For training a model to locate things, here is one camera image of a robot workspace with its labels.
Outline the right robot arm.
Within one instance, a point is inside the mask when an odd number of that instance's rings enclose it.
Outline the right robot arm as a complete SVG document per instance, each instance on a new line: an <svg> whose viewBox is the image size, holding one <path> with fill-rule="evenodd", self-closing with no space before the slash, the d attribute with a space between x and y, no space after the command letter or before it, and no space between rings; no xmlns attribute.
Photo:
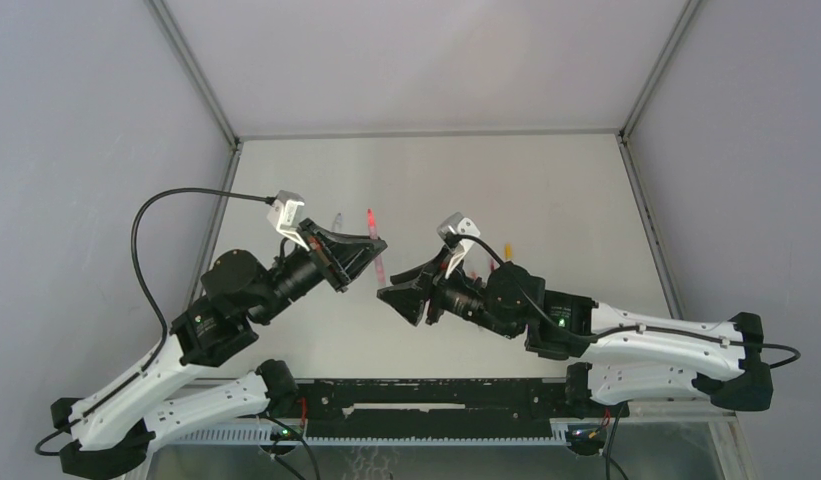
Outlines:
<svg viewBox="0 0 821 480"><path fill-rule="evenodd" d="M758 315L716 323L636 314L590 297L547 289L543 278L505 262L488 279L468 277L448 250L391 277L380 301L413 326L452 314L540 358L569 362L564 402L578 416L601 405L675 396L739 412L770 408L771 366L762 359Z"/></svg>

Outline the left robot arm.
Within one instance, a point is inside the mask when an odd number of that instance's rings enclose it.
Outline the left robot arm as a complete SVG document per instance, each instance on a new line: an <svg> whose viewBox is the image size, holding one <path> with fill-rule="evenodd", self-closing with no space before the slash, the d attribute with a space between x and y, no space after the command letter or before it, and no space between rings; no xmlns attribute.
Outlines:
<svg viewBox="0 0 821 480"><path fill-rule="evenodd" d="M291 414L299 390L289 367L269 359L227 384L185 397L175 392L254 344L267 325L322 282L344 292L386 250L380 238L300 224L303 245L266 268L249 251L221 255L201 278L204 293L171 324L148 356L87 398L60 398L53 426L72 439L61 468L84 479L114 479L191 432L246 415Z"/></svg>

